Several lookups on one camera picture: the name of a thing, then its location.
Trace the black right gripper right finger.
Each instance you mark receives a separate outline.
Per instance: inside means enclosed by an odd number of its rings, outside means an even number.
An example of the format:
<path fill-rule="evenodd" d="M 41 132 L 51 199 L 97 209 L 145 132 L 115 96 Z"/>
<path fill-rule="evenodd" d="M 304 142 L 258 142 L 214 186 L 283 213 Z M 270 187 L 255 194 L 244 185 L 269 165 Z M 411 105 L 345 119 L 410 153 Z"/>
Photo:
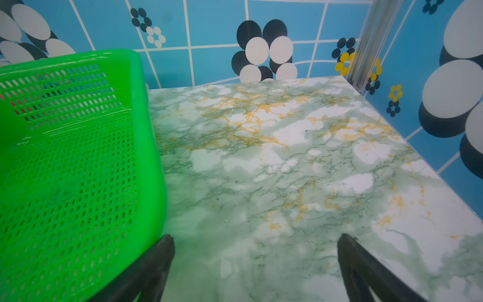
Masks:
<path fill-rule="evenodd" d="M 350 301 L 425 301 L 349 234 L 338 239 L 337 254 Z"/>

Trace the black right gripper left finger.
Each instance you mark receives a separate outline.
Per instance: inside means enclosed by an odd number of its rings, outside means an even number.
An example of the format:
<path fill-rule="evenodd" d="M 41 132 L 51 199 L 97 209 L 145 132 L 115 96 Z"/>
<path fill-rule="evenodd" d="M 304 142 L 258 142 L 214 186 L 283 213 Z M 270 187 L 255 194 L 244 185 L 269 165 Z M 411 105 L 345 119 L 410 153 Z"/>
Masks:
<path fill-rule="evenodd" d="M 160 301 L 174 256 L 174 238 L 166 234 L 89 300 Z"/>

